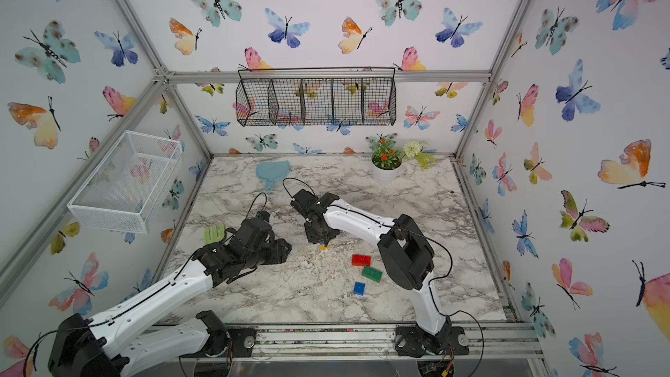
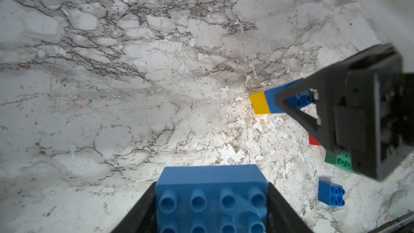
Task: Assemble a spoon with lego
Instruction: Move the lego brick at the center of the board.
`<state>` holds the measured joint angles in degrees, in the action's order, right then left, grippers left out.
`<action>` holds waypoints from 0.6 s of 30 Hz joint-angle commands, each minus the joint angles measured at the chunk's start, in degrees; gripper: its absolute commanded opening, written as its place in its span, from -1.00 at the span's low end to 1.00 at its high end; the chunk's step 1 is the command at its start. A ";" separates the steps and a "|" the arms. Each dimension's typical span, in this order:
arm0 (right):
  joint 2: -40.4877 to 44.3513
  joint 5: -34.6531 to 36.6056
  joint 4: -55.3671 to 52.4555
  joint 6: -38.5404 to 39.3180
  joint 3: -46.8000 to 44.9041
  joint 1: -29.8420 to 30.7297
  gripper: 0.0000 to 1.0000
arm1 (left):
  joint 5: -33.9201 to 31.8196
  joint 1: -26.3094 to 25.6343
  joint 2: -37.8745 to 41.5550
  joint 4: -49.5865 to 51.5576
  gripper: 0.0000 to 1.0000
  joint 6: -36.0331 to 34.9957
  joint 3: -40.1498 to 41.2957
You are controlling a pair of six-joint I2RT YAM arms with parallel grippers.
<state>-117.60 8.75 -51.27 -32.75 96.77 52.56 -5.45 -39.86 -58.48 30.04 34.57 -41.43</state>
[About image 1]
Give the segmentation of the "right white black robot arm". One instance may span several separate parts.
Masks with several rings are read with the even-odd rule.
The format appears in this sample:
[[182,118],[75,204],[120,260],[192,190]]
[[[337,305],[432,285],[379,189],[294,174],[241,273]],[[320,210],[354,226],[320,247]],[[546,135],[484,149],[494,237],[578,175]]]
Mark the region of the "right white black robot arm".
[[434,249],[413,218],[378,216],[332,193],[317,197],[308,190],[293,195],[291,206],[305,218],[312,244],[329,244],[345,232],[376,247],[387,276],[408,292],[418,328],[433,337],[448,332],[451,320],[441,313],[434,289]]

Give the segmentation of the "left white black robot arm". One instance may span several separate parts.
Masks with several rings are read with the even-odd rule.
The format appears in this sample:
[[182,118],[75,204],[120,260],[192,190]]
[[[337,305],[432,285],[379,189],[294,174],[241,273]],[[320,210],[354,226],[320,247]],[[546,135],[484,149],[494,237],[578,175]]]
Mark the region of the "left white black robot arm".
[[255,272],[281,265],[291,245],[275,236],[270,215],[259,212],[232,230],[229,240],[206,244],[164,279],[132,298],[88,319],[65,319],[52,331],[47,361],[52,376],[132,376],[183,356],[234,359],[234,338],[212,311],[199,312],[179,326],[149,328],[176,307]]

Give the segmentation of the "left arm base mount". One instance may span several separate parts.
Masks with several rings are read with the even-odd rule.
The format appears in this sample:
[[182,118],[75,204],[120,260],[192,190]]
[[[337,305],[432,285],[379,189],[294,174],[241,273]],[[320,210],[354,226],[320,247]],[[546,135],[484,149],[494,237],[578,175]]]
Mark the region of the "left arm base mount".
[[209,336],[205,346],[193,354],[184,354],[186,359],[247,359],[253,354],[258,330],[253,327],[232,327]]

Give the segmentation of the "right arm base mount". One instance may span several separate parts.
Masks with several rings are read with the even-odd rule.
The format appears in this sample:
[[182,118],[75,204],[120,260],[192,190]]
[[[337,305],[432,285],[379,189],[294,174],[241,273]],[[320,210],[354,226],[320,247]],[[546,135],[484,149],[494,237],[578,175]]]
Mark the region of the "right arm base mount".
[[448,326],[432,335],[418,326],[395,328],[394,350],[399,356],[463,356],[469,354],[469,340],[460,326]]

